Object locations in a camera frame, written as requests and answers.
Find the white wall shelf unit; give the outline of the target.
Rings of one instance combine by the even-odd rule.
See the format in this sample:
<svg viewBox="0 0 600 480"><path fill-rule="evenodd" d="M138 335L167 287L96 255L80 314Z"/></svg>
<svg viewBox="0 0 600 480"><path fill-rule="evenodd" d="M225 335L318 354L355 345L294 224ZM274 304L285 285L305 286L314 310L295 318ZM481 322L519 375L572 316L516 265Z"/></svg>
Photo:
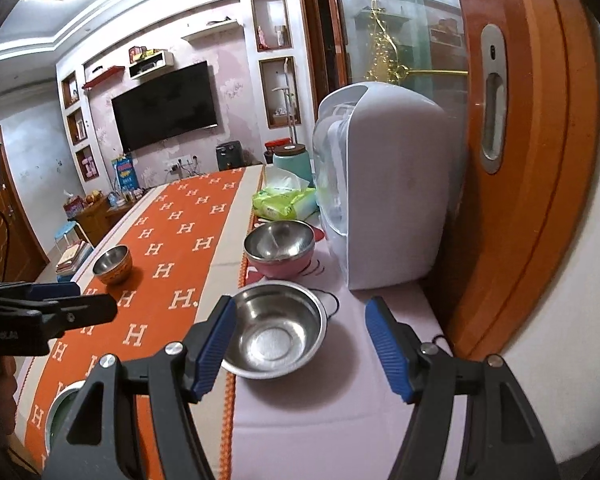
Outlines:
<svg viewBox="0 0 600 480"><path fill-rule="evenodd" d="M195 84L214 115L165 136L151 122L149 142L134 144L114 117L122 94L160 87L187 66L206 66ZM111 191L114 159L131 154L144 188L218 169L216 148L236 141L247 162L263 162L265 143L314 124L301 0L146 0L116 16L56 65L66 137L85 192Z"/></svg>

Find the small orange steel bowl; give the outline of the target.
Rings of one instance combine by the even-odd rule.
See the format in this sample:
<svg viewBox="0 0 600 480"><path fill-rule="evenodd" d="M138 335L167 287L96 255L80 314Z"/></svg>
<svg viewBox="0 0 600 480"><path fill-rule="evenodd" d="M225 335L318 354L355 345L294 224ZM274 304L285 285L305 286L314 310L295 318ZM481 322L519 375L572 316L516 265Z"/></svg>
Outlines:
<svg viewBox="0 0 600 480"><path fill-rule="evenodd" d="M125 281L132 269L133 259L130 248L118 245L108 249L95 261L92 272L102 284L109 286Z"/></svg>

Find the pink steel bowl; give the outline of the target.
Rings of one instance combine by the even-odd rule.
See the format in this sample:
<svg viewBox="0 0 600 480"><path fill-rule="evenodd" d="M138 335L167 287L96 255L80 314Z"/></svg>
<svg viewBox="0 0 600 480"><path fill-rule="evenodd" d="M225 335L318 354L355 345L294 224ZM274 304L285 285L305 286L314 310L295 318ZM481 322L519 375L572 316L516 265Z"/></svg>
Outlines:
<svg viewBox="0 0 600 480"><path fill-rule="evenodd" d="M249 263L271 280L286 280L306 270L314 249L314 229L299 220L265 223L252 230L244 240Z"/></svg>

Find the orange wooden sliding door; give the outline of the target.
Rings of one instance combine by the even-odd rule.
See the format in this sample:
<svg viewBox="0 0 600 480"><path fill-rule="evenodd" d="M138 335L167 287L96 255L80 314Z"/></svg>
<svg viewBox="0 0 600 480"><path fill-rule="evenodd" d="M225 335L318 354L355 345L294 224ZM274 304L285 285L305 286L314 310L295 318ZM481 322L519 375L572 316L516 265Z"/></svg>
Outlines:
<svg viewBox="0 0 600 480"><path fill-rule="evenodd" d="M581 0L460 0L468 51L462 196L424 289L453 351L501 351L571 245L600 137Z"/></svg>

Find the teal canister wooden lid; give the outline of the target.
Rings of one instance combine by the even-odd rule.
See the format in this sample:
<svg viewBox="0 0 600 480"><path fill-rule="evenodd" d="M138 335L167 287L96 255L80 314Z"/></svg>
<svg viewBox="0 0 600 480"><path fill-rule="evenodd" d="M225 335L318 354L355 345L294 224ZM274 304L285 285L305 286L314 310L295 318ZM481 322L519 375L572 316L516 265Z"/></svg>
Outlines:
<svg viewBox="0 0 600 480"><path fill-rule="evenodd" d="M285 144L274 148L273 165L295 174L313 184L313 174L308 150L304 144Z"/></svg>

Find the large steel bowl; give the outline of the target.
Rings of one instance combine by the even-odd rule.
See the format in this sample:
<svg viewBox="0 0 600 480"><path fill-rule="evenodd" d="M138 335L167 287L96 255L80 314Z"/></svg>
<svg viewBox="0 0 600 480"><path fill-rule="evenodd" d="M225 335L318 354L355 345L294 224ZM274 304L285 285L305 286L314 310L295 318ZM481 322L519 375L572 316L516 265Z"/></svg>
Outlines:
<svg viewBox="0 0 600 480"><path fill-rule="evenodd" d="M252 380L283 377L308 364L340 309L332 292L290 281L247 285L234 301L236 328L222 367Z"/></svg>

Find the brown wooden door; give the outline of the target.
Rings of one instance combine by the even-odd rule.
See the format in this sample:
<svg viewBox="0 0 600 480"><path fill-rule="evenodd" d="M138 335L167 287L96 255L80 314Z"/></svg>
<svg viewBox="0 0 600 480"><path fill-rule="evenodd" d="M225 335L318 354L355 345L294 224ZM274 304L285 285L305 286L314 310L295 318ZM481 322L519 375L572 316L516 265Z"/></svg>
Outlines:
<svg viewBox="0 0 600 480"><path fill-rule="evenodd" d="M0 128L0 282L34 282L49 262L17 193Z"/></svg>

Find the white water purifier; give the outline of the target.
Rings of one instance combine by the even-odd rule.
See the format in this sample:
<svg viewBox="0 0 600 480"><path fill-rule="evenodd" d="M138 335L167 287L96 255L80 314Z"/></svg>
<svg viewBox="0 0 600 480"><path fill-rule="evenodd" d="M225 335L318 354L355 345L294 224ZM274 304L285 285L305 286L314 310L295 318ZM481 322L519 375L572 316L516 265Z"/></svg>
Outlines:
<svg viewBox="0 0 600 480"><path fill-rule="evenodd" d="M349 84L318 107L312 152L322 228L348 289L426 275L451 194L445 111L395 84Z"/></svg>

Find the orange H pattern blanket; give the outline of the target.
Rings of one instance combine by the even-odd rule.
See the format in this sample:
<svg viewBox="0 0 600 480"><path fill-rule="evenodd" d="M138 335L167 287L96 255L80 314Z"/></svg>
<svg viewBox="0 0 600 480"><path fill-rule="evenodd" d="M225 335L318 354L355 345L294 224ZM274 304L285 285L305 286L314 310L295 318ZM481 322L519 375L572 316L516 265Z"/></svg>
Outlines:
<svg viewBox="0 0 600 480"><path fill-rule="evenodd" d="M118 314L114 322L70 330L50 343L48 356L23 367L16 436L35 468L46 461L46 418L61 387L87 378L106 353L122 361L153 356L234 292L261 174L251 166L158 186L96 247L75 280L85 295L113 296ZM133 269L106 286L92 267L118 245L130 248Z"/></svg>

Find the green ceramic plate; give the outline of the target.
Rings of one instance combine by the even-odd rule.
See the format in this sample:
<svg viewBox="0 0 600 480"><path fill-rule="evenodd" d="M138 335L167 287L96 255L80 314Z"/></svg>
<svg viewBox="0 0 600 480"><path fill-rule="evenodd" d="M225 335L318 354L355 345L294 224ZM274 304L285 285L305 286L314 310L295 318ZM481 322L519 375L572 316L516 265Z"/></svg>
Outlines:
<svg viewBox="0 0 600 480"><path fill-rule="evenodd" d="M73 382L72 384L61 387L54 397L45 423L44 443L47 454L52 452L52 447L59 430L69 414L73 401L84 386L84 380Z"/></svg>

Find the black wall television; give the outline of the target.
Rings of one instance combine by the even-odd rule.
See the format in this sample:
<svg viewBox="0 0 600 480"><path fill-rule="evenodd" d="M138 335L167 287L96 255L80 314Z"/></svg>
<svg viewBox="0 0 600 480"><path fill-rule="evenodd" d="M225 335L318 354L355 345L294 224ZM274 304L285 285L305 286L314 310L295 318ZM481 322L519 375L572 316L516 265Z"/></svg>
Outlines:
<svg viewBox="0 0 600 480"><path fill-rule="evenodd" d="M176 70L111 100L125 153L218 125L207 62Z"/></svg>

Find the green tissue pack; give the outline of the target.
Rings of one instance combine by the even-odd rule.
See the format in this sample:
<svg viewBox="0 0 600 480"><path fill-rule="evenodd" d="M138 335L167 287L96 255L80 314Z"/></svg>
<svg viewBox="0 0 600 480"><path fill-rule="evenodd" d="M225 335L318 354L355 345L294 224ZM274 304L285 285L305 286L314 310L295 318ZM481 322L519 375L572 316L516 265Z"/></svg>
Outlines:
<svg viewBox="0 0 600 480"><path fill-rule="evenodd" d="M309 219L317 212L316 189L291 171L268 165L260 190L252 196L256 216L270 221Z"/></svg>

